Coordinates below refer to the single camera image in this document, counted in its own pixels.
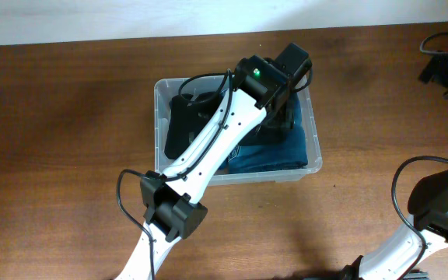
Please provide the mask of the dark blue jeans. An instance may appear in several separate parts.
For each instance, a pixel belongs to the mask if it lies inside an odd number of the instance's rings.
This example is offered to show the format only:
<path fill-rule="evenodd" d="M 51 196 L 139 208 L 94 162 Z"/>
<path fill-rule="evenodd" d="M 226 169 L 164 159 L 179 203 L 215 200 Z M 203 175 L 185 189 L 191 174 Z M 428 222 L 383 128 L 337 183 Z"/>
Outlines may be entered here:
<path fill-rule="evenodd" d="M 229 163 L 229 173 L 294 170 L 308 164 L 299 97 L 297 94 L 290 97 L 294 104 L 295 124 L 285 141 L 275 145 L 241 146 L 238 144 L 226 158 Z"/>

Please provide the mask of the black garment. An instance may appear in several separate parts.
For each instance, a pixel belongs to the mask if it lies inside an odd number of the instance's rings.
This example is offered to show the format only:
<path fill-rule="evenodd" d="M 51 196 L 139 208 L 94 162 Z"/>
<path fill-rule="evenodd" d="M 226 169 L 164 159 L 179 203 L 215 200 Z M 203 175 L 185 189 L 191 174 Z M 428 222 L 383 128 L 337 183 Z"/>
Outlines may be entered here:
<path fill-rule="evenodd" d="M 275 145 L 285 141 L 293 129 L 292 118 L 274 118 L 253 128 L 239 142 L 241 146 Z"/>
<path fill-rule="evenodd" d="M 221 95 L 212 97 L 210 92 L 196 97 L 190 93 L 183 93 L 172 98 L 169 130 L 164 149 L 168 159 L 177 159 L 181 156 L 213 117 L 221 102 Z"/>

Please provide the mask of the teal blue garment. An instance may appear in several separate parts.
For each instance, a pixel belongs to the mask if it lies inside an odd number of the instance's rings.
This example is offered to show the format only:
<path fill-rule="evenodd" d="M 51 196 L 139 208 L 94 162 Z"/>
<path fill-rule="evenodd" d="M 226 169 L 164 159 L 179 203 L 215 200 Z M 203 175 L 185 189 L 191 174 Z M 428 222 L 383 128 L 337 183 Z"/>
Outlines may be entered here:
<path fill-rule="evenodd" d="M 228 172 L 229 172 L 229 163 L 228 160 L 226 159 L 217 169 L 217 174 L 227 174 Z"/>

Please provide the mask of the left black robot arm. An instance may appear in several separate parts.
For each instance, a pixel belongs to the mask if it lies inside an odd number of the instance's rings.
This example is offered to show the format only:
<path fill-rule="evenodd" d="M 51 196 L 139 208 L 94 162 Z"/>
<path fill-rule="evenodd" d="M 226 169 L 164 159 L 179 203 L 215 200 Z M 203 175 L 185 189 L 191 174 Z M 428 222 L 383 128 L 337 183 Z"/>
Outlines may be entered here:
<path fill-rule="evenodd" d="M 243 58 L 222 80 L 222 102 L 189 147 L 161 173 L 140 173 L 144 222 L 119 279 L 154 279 L 166 256 L 201 224 L 200 200 L 224 159 L 258 125 L 275 117 L 310 72 L 309 54 L 290 43 L 274 60 Z"/>

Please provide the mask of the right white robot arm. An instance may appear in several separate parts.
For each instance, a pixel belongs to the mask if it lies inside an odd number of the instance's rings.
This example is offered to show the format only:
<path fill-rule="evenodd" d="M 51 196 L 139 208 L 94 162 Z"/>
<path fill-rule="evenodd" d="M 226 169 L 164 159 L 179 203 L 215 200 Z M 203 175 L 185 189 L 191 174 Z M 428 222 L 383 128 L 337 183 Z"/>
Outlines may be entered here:
<path fill-rule="evenodd" d="M 375 251 L 358 259 L 355 279 L 411 279 L 418 264 L 448 247 L 448 170 L 424 177 L 415 185 L 408 199 L 409 216 L 404 216 L 397 202 L 399 176 L 408 165 L 420 161 L 448 164 L 447 158 L 416 156 L 397 168 L 390 197 L 402 225 Z"/>

